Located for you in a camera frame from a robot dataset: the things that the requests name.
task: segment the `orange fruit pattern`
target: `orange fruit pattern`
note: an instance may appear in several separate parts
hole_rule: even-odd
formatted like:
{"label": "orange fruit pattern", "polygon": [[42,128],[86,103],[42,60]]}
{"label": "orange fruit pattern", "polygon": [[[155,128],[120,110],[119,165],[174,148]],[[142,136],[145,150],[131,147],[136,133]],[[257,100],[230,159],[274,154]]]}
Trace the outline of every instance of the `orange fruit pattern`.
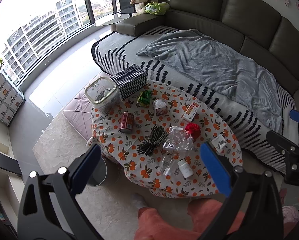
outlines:
{"label": "orange fruit pattern", "polygon": [[[175,163],[170,172],[166,175],[160,173],[158,166],[168,154],[162,145],[154,149],[151,157],[139,155],[137,145],[147,139],[155,124],[161,125],[166,131],[174,125],[185,128],[187,122],[182,120],[182,115],[191,102],[197,99],[180,89],[157,81],[148,80],[144,88],[152,90],[152,100],[163,99],[166,102],[168,113],[156,116],[152,105],[148,108],[139,106],[136,100],[140,91],[125,99],[108,115],[93,109],[92,137],[88,145],[100,144],[103,156],[122,165],[127,179],[148,188],[153,195],[185,198],[218,193],[213,178],[201,160],[200,146],[221,134],[227,142],[221,155],[227,157],[233,166],[242,165],[242,152],[235,134],[218,114],[200,102],[201,106],[193,123],[201,127],[201,134],[195,139],[193,150],[187,152],[186,156],[174,156]],[[130,134],[119,132],[121,116],[125,111],[133,113],[135,118]],[[187,179],[184,179],[176,164],[181,159],[185,159],[194,172],[194,175]]]}

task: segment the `tufted pink cushion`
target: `tufted pink cushion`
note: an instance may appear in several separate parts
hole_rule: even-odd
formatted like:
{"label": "tufted pink cushion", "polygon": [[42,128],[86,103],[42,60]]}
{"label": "tufted pink cushion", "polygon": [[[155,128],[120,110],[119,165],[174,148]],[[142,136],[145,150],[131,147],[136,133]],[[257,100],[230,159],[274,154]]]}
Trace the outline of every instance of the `tufted pink cushion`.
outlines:
{"label": "tufted pink cushion", "polygon": [[85,89],[82,89],[63,110],[65,118],[86,141],[93,135],[91,128],[92,107],[85,96]]}

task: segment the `houndstooth tissue box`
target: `houndstooth tissue box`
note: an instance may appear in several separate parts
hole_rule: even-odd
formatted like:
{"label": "houndstooth tissue box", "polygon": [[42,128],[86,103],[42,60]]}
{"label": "houndstooth tissue box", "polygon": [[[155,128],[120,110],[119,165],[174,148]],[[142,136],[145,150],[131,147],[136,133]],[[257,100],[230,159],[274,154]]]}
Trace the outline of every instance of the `houndstooth tissue box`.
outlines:
{"label": "houndstooth tissue box", "polygon": [[146,85],[146,72],[136,64],[111,77],[119,90],[121,100],[128,98]]}

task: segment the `sofa backrest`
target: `sofa backrest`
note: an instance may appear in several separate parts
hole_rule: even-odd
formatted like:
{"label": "sofa backrest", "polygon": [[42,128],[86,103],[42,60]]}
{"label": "sofa backrest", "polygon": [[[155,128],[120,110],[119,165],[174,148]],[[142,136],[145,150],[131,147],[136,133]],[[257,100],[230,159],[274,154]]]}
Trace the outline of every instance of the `sofa backrest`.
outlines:
{"label": "sofa backrest", "polygon": [[170,0],[165,24],[196,28],[268,69],[289,93],[299,88],[299,31],[262,0]]}

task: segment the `gray trash bin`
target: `gray trash bin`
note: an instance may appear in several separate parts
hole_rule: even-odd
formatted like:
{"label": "gray trash bin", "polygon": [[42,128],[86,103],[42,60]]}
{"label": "gray trash bin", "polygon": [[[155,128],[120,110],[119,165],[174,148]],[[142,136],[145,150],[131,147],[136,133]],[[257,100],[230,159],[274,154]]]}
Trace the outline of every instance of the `gray trash bin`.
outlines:
{"label": "gray trash bin", "polygon": [[116,183],[121,175],[121,166],[101,156],[101,159],[88,179],[89,186],[108,186]]}

